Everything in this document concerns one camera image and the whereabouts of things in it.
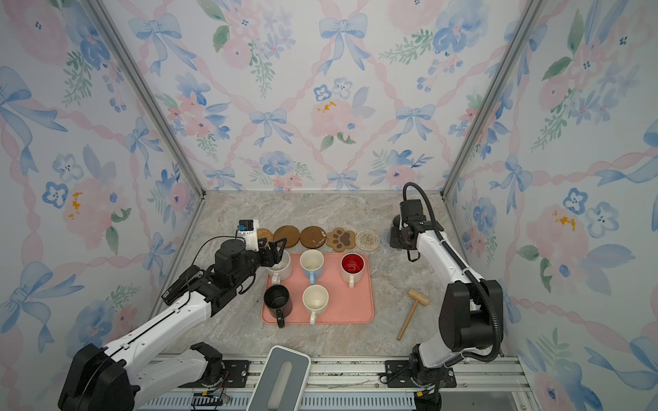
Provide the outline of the cork paw coaster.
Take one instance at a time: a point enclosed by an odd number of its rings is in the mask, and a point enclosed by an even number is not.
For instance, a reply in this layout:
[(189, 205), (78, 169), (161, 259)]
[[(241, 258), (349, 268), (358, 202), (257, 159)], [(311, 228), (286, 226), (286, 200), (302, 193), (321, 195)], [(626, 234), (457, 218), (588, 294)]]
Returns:
[(344, 253), (356, 247), (356, 233), (348, 229), (335, 228), (327, 234), (326, 245), (334, 253)]

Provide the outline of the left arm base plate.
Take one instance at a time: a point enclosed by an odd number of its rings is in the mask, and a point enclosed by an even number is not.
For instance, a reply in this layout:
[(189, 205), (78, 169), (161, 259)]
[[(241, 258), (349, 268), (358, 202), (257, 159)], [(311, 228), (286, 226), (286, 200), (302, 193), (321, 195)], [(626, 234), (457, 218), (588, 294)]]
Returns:
[(212, 361), (198, 380), (180, 385), (180, 388), (244, 388), (249, 366), (246, 360)]

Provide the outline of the pink tray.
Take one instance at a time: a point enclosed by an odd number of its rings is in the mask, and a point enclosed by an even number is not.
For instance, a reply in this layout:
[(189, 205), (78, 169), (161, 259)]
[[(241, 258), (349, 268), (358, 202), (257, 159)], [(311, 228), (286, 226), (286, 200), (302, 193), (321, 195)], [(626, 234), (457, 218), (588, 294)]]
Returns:
[[(368, 258), (365, 259), (365, 272), (360, 282), (353, 289), (344, 282), (340, 275), (340, 262), (347, 253), (323, 253), (325, 259), (324, 273), (316, 284), (322, 285), (328, 290), (330, 299), (327, 311), (318, 318), (316, 325), (353, 325), (366, 324), (375, 316), (373, 287), (371, 285), (370, 266)], [(291, 294), (293, 310), (285, 320), (285, 325), (310, 325), (309, 313), (303, 306), (303, 292), (311, 284), (303, 274), (300, 267), (301, 253), (291, 255), (292, 274), (282, 282)], [(266, 290), (273, 286), (267, 274)], [(277, 325), (276, 320), (263, 303), (262, 320), (268, 324)]]

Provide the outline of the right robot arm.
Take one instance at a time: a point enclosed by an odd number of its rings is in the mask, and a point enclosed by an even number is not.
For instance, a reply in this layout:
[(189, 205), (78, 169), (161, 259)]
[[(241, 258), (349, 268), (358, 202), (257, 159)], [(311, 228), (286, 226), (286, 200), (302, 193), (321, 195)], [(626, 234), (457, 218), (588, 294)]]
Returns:
[(395, 217), (390, 229), (392, 248), (413, 251), (430, 263), (445, 292), (438, 332), (416, 345), (410, 354), (411, 378), (430, 385), (464, 360), (491, 362), (500, 356), (504, 337), (503, 290), (468, 265), (442, 231), (429, 221), (403, 224)]

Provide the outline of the wooden mallet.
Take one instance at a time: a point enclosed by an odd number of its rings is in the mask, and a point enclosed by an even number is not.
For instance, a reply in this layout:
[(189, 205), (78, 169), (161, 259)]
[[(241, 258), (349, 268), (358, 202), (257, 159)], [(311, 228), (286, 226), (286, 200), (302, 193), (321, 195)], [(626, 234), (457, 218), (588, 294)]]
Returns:
[(399, 330), (399, 333), (397, 335), (397, 340), (398, 341), (401, 341), (402, 338), (404, 337), (404, 334), (405, 334), (409, 324), (411, 323), (411, 320), (413, 319), (413, 316), (414, 316), (418, 306), (422, 305), (422, 306), (426, 307), (430, 303), (430, 298), (428, 296), (425, 296), (424, 294), (422, 294), (420, 291), (418, 291), (416, 289), (410, 289), (409, 292), (408, 292), (408, 296), (409, 296), (409, 298), (411, 298), (413, 303), (412, 303), (410, 311), (407, 314), (407, 316), (404, 320), (404, 323), (402, 324), (402, 326)]

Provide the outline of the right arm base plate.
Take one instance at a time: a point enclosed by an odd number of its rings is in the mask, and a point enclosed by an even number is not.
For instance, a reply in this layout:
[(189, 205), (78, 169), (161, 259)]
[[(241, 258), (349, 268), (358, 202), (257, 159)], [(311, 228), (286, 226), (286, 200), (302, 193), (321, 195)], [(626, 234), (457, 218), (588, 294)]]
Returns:
[(452, 368), (423, 369), (416, 373), (411, 369), (408, 360), (385, 361), (385, 372), (379, 376), (379, 382), (389, 388), (415, 390), (430, 390), (436, 383), (439, 383), (440, 389), (457, 387), (457, 380)]

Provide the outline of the dark brown round coaster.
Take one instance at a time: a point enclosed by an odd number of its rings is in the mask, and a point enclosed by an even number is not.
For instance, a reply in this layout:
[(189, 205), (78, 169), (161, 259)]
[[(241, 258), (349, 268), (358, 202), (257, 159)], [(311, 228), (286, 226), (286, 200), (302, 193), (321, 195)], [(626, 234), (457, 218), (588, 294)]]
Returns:
[(327, 233), (319, 226), (308, 226), (300, 232), (300, 243), (308, 249), (322, 247), (327, 241)]

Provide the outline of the black mug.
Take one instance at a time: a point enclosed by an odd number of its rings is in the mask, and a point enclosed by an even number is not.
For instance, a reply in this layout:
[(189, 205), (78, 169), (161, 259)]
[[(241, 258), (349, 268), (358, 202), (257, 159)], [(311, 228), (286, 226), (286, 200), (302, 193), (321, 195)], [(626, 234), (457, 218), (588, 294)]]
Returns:
[(286, 318), (293, 310), (290, 291), (282, 284), (274, 284), (266, 290), (264, 303), (267, 311), (276, 320), (279, 329), (283, 329)]

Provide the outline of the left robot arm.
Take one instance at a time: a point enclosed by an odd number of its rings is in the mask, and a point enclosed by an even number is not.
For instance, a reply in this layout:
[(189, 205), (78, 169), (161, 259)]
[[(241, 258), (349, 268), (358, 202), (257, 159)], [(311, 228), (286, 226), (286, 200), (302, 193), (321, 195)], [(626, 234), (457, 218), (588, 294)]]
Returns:
[(103, 347), (88, 344), (74, 356), (58, 399), (61, 410), (135, 410), (186, 384), (215, 387), (226, 380), (222, 354), (198, 342), (183, 354), (154, 363), (164, 348), (219, 313), (249, 289), (261, 267), (284, 256), (286, 241), (226, 237), (207, 269), (191, 265), (163, 294), (166, 310)]

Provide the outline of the rattan woven coaster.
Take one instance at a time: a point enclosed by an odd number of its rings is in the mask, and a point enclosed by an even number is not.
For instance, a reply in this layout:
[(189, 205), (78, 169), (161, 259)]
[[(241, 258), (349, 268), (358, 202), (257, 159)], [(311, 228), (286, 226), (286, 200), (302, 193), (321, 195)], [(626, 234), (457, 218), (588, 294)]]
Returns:
[(273, 234), (269, 229), (259, 228), (257, 229), (256, 234), (259, 242), (273, 241)]

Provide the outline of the white multicolour woven coaster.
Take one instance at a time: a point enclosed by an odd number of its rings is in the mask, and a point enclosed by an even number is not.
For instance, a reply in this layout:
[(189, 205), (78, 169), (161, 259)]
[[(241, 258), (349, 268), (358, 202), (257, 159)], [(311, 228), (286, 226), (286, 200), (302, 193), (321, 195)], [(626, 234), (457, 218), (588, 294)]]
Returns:
[(363, 251), (372, 252), (380, 246), (380, 235), (372, 229), (364, 229), (356, 234), (356, 246)]

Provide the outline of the white speckled mug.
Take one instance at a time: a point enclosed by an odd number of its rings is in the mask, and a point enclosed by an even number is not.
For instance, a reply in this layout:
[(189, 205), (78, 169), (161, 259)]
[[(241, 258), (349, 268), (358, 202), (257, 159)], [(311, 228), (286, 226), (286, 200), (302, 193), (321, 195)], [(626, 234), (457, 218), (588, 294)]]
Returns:
[(284, 251), (281, 262), (273, 267), (269, 267), (267, 270), (272, 284), (282, 284), (292, 274), (291, 255), (287, 251)]

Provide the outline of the cream white mug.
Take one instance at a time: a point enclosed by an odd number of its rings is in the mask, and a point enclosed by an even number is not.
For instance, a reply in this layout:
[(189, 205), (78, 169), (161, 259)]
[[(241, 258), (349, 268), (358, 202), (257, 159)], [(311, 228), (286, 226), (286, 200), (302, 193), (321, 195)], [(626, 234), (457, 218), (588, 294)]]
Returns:
[(310, 325), (315, 325), (318, 318), (327, 311), (329, 299), (328, 290), (322, 285), (310, 285), (305, 289), (303, 292), (303, 306), (309, 313)]

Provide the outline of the plain wooden round coaster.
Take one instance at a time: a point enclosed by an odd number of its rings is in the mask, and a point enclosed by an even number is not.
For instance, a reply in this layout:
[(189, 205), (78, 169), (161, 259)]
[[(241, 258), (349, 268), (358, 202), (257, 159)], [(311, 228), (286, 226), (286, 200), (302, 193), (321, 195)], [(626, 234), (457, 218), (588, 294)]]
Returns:
[(293, 225), (284, 225), (273, 233), (274, 241), (285, 239), (285, 247), (293, 248), (300, 241), (300, 230)]

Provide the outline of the pink mug red inside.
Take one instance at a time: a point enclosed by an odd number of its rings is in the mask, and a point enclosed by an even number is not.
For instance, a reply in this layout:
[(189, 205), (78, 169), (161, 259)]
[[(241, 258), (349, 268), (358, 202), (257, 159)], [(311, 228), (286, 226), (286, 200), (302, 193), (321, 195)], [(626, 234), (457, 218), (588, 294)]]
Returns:
[(353, 289), (363, 278), (365, 272), (365, 259), (358, 253), (348, 253), (340, 262), (341, 278)]

